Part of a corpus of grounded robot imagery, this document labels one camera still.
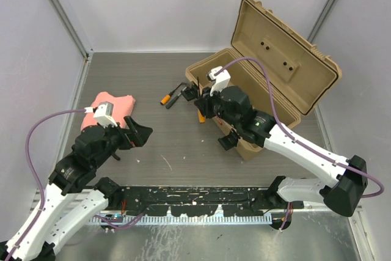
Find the orange short screwdriver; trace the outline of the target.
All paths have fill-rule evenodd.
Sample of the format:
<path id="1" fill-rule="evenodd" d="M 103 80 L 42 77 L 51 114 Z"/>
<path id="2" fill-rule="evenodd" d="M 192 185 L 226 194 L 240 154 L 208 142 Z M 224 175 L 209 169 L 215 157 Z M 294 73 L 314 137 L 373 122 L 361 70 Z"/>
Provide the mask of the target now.
<path id="1" fill-rule="evenodd" d="M 171 98 L 171 94 L 167 94 L 161 101 L 160 101 L 160 104 L 161 105 L 165 105 Z"/>

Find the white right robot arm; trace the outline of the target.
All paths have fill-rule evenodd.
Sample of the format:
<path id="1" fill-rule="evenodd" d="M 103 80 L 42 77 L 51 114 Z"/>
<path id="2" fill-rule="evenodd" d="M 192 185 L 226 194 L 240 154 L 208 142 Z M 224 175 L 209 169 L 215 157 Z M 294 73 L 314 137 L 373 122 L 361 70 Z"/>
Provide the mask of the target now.
<path id="1" fill-rule="evenodd" d="M 282 208 L 295 201 L 318 202 L 339 215 L 353 215 L 368 185 L 363 158 L 331 153 L 297 135 L 277 123 L 275 117 L 253 108 L 248 95 L 238 86 L 226 87 L 221 92 L 206 87 L 198 92 L 194 104 L 205 118 L 216 117 L 232 127 L 218 140 L 225 150 L 236 147 L 243 139 L 283 155 L 316 176 L 315 179 L 278 176 L 268 188 L 271 206 Z"/>

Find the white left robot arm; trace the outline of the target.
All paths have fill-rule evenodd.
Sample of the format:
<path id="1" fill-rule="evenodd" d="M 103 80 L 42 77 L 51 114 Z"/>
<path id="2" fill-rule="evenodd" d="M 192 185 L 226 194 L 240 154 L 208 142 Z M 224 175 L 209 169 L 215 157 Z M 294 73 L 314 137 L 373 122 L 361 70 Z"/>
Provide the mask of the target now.
<path id="1" fill-rule="evenodd" d="M 90 125 L 75 139 L 49 176 L 41 199 L 19 231 L 1 243 L 1 260 L 54 260 L 64 243 L 105 208 L 122 204 L 120 186 L 101 178 L 87 197 L 67 215 L 64 210 L 96 176 L 97 169 L 118 150 L 142 147 L 153 130 L 125 117 L 126 128 Z"/>

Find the black thin screwdriver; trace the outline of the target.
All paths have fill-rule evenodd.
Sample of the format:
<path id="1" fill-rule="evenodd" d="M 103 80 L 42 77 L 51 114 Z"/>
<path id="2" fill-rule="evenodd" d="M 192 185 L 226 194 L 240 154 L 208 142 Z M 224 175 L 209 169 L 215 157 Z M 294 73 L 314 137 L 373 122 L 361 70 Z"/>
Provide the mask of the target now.
<path id="1" fill-rule="evenodd" d="M 181 90 L 179 90 L 179 93 L 176 96 L 173 96 L 175 91 L 180 87 L 183 86 Z M 189 86 L 188 83 L 180 83 L 174 90 L 172 90 L 169 94 L 171 94 L 170 100 L 165 104 L 166 109 L 170 109 L 179 99 L 179 97 L 182 95 L 183 91 Z"/>

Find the tan plastic tool case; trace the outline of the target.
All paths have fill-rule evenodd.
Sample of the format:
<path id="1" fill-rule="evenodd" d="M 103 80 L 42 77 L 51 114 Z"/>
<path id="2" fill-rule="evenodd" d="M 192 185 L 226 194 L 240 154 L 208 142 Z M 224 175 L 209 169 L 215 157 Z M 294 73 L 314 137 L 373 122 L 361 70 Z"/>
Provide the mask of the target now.
<path id="1" fill-rule="evenodd" d="M 257 0 L 241 0 L 231 46 L 186 68 L 185 77 L 210 87 L 208 72 L 228 68 L 229 84 L 248 94 L 252 105 L 294 128 L 342 77 L 340 67 Z"/>

